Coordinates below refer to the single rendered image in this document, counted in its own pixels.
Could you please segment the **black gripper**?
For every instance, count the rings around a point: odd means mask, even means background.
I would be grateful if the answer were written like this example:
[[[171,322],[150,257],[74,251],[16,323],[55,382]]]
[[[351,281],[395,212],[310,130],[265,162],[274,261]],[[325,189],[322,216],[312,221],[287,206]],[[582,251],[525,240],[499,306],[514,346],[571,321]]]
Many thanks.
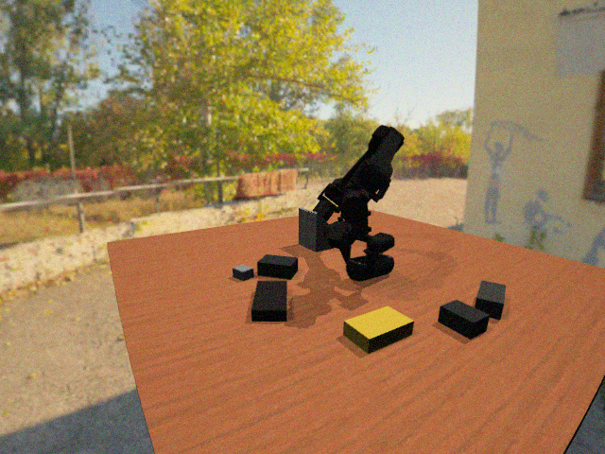
[[[370,215],[371,211],[368,211],[367,216],[364,218],[364,220],[357,223],[361,234],[361,237],[357,240],[366,242],[367,249],[363,250],[363,252],[366,254],[368,271],[372,270],[372,267],[379,254],[385,253],[386,251],[394,247],[394,237],[391,235],[384,233],[378,233],[374,236],[368,235],[368,232],[372,230],[372,227],[368,226],[368,216]],[[335,225],[337,225],[337,221],[326,225],[323,229],[323,237],[326,237],[326,235],[331,231],[331,229]],[[351,249],[352,245],[349,244],[345,250],[340,250],[346,264],[351,258]]]

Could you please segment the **yellow rectangular block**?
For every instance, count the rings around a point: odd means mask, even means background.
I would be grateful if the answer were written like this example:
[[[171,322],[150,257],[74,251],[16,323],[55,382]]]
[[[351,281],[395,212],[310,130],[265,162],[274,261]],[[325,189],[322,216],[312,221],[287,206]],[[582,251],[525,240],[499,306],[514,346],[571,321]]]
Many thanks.
[[[391,307],[344,321],[343,335],[366,354],[412,335],[414,321]]]

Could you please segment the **dark grey switch panel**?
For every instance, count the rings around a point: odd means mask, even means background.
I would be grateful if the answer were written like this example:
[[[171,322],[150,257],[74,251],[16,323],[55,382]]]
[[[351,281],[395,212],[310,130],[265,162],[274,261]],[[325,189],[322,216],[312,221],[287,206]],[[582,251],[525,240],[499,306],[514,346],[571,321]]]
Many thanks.
[[[390,255],[379,254],[371,271],[367,270],[366,255],[350,258],[346,265],[349,277],[355,281],[364,281],[390,273],[394,259]]]

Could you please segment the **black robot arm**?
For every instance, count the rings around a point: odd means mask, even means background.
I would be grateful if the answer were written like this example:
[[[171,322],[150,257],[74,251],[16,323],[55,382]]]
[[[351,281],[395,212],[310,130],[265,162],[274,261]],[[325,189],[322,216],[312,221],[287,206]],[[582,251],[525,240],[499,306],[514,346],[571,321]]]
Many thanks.
[[[357,223],[367,216],[370,199],[378,202],[385,197],[393,172],[392,158],[402,147],[404,139],[393,127],[378,126],[368,144],[369,150],[346,176],[336,178],[319,194],[317,199],[320,201],[314,212],[318,212],[326,222],[334,212],[341,212],[347,220],[338,217],[337,225],[326,235],[331,248],[345,250],[361,237]]]

